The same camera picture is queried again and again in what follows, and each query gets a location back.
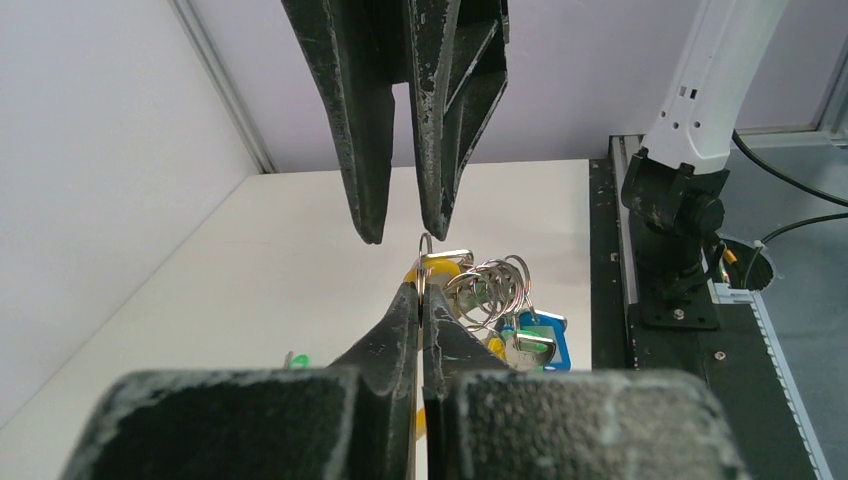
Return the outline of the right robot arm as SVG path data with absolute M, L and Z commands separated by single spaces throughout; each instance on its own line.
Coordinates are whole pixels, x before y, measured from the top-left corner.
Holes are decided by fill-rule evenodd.
M 623 205 L 647 227 L 642 263 L 665 299 L 698 282 L 721 227 L 736 121 L 786 10 L 783 1 L 702 1 L 655 121 L 632 157 Z M 461 175 L 507 86 L 504 1 L 286 1 L 328 118 L 354 228 L 382 241 L 394 85 L 409 88 L 425 230 L 449 231 Z

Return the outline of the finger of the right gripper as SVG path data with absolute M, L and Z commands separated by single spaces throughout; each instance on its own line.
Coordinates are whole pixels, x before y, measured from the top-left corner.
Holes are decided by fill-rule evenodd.
M 282 3 L 328 118 L 353 225 L 383 240 L 395 101 L 362 1 Z
M 461 176 L 508 83 L 508 4 L 405 1 L 403 32 L 424 228 L 447 237 Z

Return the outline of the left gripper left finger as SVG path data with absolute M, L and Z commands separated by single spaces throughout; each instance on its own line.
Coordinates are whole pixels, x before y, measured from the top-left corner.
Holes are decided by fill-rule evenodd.
M 329 366 L 147 370 L 101 397 L 66 479 L 408 479 L 419 295 Z

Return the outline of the key with yellow tag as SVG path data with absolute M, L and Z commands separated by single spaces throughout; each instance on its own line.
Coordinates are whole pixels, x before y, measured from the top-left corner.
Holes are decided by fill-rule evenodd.
M 473 266 L 474 253 L 469 249 L 456 249 L 422 255 L 413 261 L 412 267 L 403 278 L 405 283 L 418 283 L 420 263 L 423 263 L 425 284 L 444 287 L 451 279 Z

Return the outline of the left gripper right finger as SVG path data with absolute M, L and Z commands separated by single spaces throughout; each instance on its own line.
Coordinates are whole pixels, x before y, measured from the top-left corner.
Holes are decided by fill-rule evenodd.
M 421 305 L 432 479 L 745 479 L 718 399 L 677 370 L 520 372 L 428 287 Z

